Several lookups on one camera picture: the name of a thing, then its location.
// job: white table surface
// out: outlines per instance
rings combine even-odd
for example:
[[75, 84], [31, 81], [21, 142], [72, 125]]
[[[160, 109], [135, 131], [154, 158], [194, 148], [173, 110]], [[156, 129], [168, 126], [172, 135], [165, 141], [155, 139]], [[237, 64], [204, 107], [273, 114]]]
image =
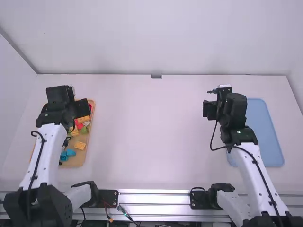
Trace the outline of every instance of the white table surface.
[[[218, 84], [229, 83], [247, 98], [266, 101], [285, 158], [281, 168], [267, 168], [278, 189], [303, 192], [303, 117], [286, 76], [227, 75], [39, 75], [0, 175], [0, 189], [16, 190], [35, 139], [45, 88], [74, 85], [76, 98], [96, 103], [88, 153], [82, 167], [60, 169], [60, 189], [94, 180], [99, 188], [190, 189], [232, 183], [244, 191], [237, 168], [225, 150], [211, 151], [214, 122], [202, 117], [204, 99]], [[221, 146], [219, 128], [213, 147]]]

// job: green block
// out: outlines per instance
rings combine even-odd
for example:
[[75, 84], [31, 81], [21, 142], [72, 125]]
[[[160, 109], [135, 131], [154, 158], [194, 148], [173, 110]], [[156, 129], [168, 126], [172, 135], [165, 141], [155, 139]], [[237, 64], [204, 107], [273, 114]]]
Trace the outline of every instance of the green block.
[[87, 126], [84, 126], [81, 130], [80, 130], [81, 134], [87, 134], [89, 132]]

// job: blue block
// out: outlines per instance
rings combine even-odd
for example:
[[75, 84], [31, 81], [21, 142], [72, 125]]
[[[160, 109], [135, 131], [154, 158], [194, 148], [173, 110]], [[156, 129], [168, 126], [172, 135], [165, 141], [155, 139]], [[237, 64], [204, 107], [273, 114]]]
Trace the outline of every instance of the blue block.
[[75, 156], [75, 155], [76, 155], [76, 152], [73, 151], [72, 149], [67, 149], [66, 155], [67, 155], [67, 156]]
[[67, 152], [66, 151], [61, 152], [60, 161], [67, 161], [67, 160], [68, 160]]

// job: light blue tray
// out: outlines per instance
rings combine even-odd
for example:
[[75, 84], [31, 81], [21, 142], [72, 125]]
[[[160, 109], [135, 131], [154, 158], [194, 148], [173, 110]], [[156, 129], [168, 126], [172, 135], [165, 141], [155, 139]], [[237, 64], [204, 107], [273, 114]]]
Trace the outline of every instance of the light blue tray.
[[[246, 117], [246, 125], [254, 130], [259, 141], [265, 167], [281, 167], [284, 157], [266, 103], [262, 99], [249, 98]], [[231, 155], [226, 154], [229, 164], [237, 167]]]

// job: wire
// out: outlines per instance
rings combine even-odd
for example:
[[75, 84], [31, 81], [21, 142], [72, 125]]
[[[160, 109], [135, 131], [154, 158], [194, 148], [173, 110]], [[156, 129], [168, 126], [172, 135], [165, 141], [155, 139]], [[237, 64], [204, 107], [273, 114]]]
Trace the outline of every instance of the wire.
[[83, 218], [84, 218], [84, 221], [86, 221], [85, 213], [84, 213], [84, 210], [83, 210], [83, 208], [82, 208], [82, 207], [81, 207], [81, 211], [82, 211], [82, 213], [83, 213]]
[[108, 207], [110, 207], [110, 208], [116, 208], [115, 206], [111, 206], [111, 205], [109, 205], [107, 202], [105, 202], [104, 200], [103, 200], [103, 202], [104, 202], [104, 204], [106, 204]]
[[278, 209], [277, 209], [277, 207], [276, 207], [276, 202], [274, 201], [274, 198], [273, 198], [273, 196], [272, 196], [272, 194], [271, 194], [271, 191], [270, 191], [270, 189], [269, 189], [269, 187], [268, 187], [268, 184], [267, 184], [267, 182], [266, 182], [266, 180], [265, 180], [265, 177], [264, 177], [264, 175], [263, 175], [263, 173], [262, 173], [262, 171], [261, 171], [261, 169], [260, 169], [260, 166], [259, 166], [257, 160], [256, 160], [255, 157], [253, 156], [253, 154], [251, 154], [251, 153], [248, 152], [247, 150], [245, 150], [245, 149], [243, 149], [243, 148], [240, 148], [240, 147], [237, 147], [237, 146], [222, 146], [222, 147], [215, 148], [215, 149], [212, 148], [214, 133], [215, 133], [215, 131], [216, 131], [217, 124], [218, 124], [218, 120], [216, 120], [216, 124], [215, 124], [215, 126], [214, 126], [214, 131], [213, 131], [213, 134], [212, 134], [212, 138], [211, 138], [211, 140], [210, 140], [210, 150], [215, 151], [215, 150], [220, 150], [220, 149], [223, 149], [223, 148], [237, 148], [237, 149], [240, 149], [240, 150], [244, 151], [246, 154], [248, 154], [248, 155], [252, 158], [253, 163], [256, 164], [256, 167], [257, 167], [257, 169], [258, 169], [258, 171], [259, 171], [259, 173], [260, 173], [260, 175], [261, 175], [261, 178], [262, 178], [262, 180], [263, 180], [263, 183], [264, 183], [264, 185], [265, 185], [265, 187], [266, 187], [266, 190], [267, 190], [267, 192], [268, 192], [270, 201], [271, 201], [272, 205], [274, 206], [276, 215], [277, 215], [277, 217], [278, 217], [279, 225], [280, 225], [280, 227], [283, 227], [283, 223], [282, 223], [282, 220], [281, 220], [281, 216], [280, 216], [279, 211], [278, 211]]
[[38, 132], [38, 131], [31, 131], [30, 132], [31, 136], [37, 137], [37, 135], [35, 135], [34, 133], [38, 134], [41, 137], [41, 146], [40, 146], [38, 158], [37, 158], [37, 161], [36, 161], [36, 165], [35, 165], [35, 168], [34, 168], [34, 172], [33, 172], [32, 178], [30, 180], [30, 183], [29, 183], [29, 186], [28, 186], [28, 191], [27, 191], [27, 217], [28, 217], [28, 220], [31, 220], [31, 215], [30, 215], [30, 191], [32, 189], [33, 182], [36, 179], [36, 173], [37, 173], [40, 157], [41, 157], [41, 154], [42, 154], [43, 145], [46, 142], [46, 140], [44, 140], [44, 138], [43, 138], [43, 136], [40, 132]]
[[84, 221], [86, 221], [86, 217], [85, 217], [85, 213], [84, 213], [83, 208], [82, 208], [82, 207], [80, 207], [80, 208], [81, 208], [81, 211], [82, 211], [82, 213], [83, 213], [83, 218], [84, 218], [84, 220], [83, 220], [81, 223], [78, 223], [78, 224], [76, 224], [76, 225], [77, 225], [77, 226], [80, 225], [80, 227], [82, 227]]

